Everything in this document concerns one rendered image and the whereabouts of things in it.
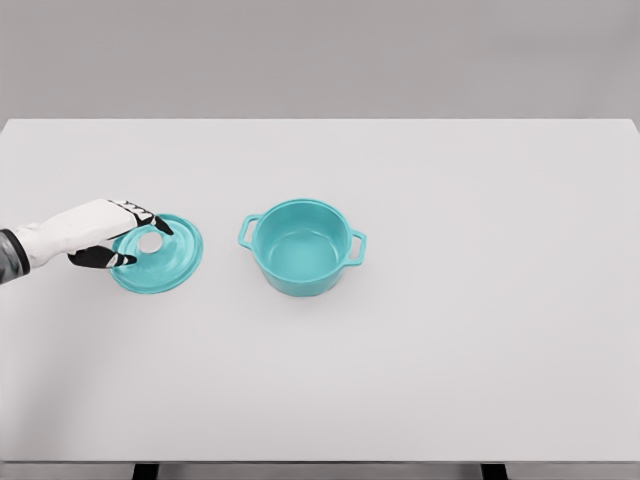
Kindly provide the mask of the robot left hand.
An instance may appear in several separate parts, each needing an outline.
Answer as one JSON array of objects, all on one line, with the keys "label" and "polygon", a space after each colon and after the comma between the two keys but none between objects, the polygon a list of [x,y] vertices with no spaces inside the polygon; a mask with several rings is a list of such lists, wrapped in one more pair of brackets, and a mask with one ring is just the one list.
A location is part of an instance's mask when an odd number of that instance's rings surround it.
[{"label": "robot left hand", "polygon": [[97,199],[61,214],[63,251],[78,267],[112,269],[133,265],[134,255],[121,254],[103,245],[143,227],[153,226],[172,236],[171,227],[151,211],[127,200]]}]

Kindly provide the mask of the teal pot lid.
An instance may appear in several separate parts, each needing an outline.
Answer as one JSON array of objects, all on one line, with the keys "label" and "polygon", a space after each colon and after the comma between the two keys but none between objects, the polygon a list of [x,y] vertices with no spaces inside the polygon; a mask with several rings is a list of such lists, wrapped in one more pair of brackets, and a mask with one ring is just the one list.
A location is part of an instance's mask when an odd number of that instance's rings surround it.
[{"label": "teal pot lid", "polygon": [[[172,235],[160,232],[152,225],[133,229],[117,237],[112,249],[134,256],[131,265],[114,267],[111,276],[122,288],[137,294],[157,294],[169,291],[185,282],[197,269],[203,254],[203,240],[199,230],[183,217],[160,214],[171,228]],[[141,238],[158,233],[162,243],[152,253],[140,249]]]}]

